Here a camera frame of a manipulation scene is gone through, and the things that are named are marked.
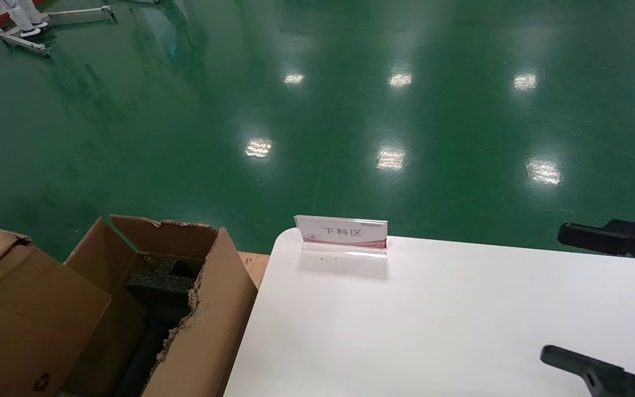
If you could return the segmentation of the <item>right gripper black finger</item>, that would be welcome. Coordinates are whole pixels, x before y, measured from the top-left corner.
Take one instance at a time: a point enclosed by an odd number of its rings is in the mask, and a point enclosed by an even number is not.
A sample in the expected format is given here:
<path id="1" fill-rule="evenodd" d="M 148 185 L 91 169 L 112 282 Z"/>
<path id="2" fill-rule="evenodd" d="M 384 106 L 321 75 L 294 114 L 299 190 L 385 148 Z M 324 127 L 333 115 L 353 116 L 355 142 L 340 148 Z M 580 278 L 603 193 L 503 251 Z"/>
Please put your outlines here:
<path id="1" fill-rule="evenodd" d="M 540 360 L 580 377 L 592 396 L 635 396 L 635 374 L 622 367 L 555 345 L 545 345 Z"/>
<path id="2" fill-rule="evenodd" d="M 558 231 L 558 242 L 597 253 L 635 259 L 635 223 L 611 219 L 600 228 L 565 223 Z"/>

